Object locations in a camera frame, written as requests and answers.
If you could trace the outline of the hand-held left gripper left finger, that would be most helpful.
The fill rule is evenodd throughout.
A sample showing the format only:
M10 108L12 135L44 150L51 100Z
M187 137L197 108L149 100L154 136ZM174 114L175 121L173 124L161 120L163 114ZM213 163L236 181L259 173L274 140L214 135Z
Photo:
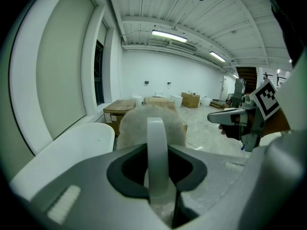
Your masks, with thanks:
M65 230L167 230L144 186L147 146L83 160L44 186L32 199Z

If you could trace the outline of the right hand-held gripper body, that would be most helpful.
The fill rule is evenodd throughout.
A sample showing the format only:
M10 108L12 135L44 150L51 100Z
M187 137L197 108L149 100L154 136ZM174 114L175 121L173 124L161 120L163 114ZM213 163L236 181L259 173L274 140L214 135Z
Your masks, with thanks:
M251 152L259 146L267 119L280 109L275 93L272 82L266 80L251 94L242 97L241 108L247 112L247 124L241 124L240 130L242 150Z

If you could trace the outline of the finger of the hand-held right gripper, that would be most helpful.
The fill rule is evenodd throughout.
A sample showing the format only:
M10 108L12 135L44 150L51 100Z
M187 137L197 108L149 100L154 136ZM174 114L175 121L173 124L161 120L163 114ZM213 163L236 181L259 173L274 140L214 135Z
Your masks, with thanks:
M247 124L245 109L232 109L207 115L208 121L217 124Z

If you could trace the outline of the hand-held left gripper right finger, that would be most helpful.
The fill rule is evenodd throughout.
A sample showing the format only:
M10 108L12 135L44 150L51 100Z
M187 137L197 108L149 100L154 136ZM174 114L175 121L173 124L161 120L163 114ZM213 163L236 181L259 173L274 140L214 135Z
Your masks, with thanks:
M181 230L278 229L295 213L300 154L276 144L238 158L169 147Z

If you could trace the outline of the person's right hand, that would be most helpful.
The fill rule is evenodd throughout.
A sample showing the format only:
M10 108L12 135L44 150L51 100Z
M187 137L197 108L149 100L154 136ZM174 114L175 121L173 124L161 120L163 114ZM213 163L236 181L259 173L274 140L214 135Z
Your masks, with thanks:
M219 125L218 129L221 131L221 134L225 135L227 138L240 140L240 126Z

